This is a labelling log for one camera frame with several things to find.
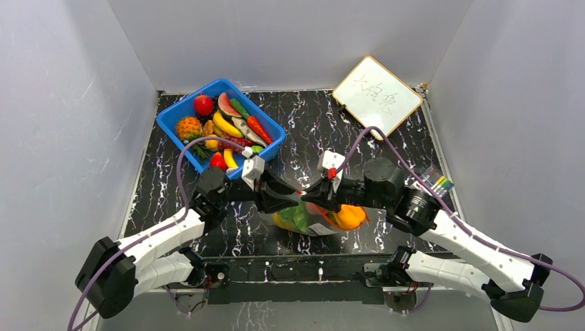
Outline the yellow toy mango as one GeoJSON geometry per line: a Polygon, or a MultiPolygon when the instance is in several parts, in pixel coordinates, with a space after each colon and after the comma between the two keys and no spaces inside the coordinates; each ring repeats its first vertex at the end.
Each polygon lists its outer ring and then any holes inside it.
{"type": "Polygon", "coordinates": [[[277,213],[274,213],[272,215],[272,220],[274,222],[274,224],[276,226],[278,226],[279,228],[288,230],[288,231],[293,231],[296,232],[298,231],[298,228],[296,227],[296,225],[290,221],[287,220],[283,220],[277,213]]]}

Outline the clear zip top bag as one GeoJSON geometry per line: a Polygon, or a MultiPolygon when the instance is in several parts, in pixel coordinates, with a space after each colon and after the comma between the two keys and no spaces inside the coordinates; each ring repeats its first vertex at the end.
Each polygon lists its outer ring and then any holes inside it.
{"type": "MultiPolygon", "coordinates": [[[[296,198],[296,200],[298,200],[298,202],[300,203],[302,201],[301,196],[303,194],[304,194],[304,192],[298,191],[296,193],[296,195],[294,196],[294,198],[296,198]]],[[[310,237],[328,236],[328,235],[337,234],[340,232],[350,231],[350,230],[342,230],[336,226],[336,224],[332,221],[334,212],[320,208],[313,203],[306,203],[306,202],[304,202],[304,203],[306,204],[307,211],[310,213],[310,225],[308,226],[310,234],[308,236],[310,236],[310,237]]],[[[261,214],[261,218],[264,221],[267,221],[267,222],[275,225],[273,220],[272,220],[273,214],[274,213],[261,214]]]]}

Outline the green toy lettuce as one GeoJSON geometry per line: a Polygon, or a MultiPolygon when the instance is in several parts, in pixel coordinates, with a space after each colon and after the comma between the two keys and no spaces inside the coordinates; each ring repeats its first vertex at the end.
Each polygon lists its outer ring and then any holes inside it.
{"type": "Polygon", "coordinates": [[[300,202],[296,207],[286,208],[277,213],[283,220],[290,221],[298,228],[297,233],[310,234],[308,226],[310,225],[310,213],[306,209],[306,204],[300,202]]]}

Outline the yellow toy bell pepper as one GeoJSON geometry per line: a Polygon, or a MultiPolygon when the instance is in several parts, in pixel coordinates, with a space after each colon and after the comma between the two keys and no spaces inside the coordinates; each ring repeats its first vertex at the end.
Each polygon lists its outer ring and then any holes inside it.
{"type": "Polygon", "coordinates": [[[354,230],[367,219],[367,214],[362,207],[343,204],[339,212],[333,213],[332,221],[342,230],[354,230]]]}

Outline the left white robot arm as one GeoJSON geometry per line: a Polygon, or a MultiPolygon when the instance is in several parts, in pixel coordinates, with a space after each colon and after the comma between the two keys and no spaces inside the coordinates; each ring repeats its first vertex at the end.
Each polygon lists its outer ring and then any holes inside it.
{"type": "Polygon", "coordinates": [[[176,214],[131,237],[98,240],[75,285],[104,319],[151,289],[181,282],[197,287],[205,281],[205,264],[182,244],[217,228],[232,202],[252,201],[258,211],[270,214],[295,207],[296,193],[270,170],[246,183],[243,178],[229,179],[218,167],[207,168],[192,198],[176,214]]]}

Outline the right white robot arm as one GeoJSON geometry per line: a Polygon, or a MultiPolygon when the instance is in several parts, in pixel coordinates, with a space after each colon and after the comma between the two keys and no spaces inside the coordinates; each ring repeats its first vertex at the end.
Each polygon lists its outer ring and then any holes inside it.
{"type": "Polygon", "coordinates": [[[401,246],[386,266],[365,268],[370,286],[433,283],[480,298],[514,321],[527,323],[534,317],[549,275],[543,267],[504,254],[493,240],[489,246],[481,244],[485,237],[481,232],[464,231],[436,198],[407,187],[405,170],[390,160],[367,161],[361,180],[345,179],[341,172],[328,178],[337,164],[335,158],[322,161],[323,176],[302,195],[302,201],[336,212],[345,205],[385,210],[395,229],[436,243],[460,259],[440,259],[401,246]]]}

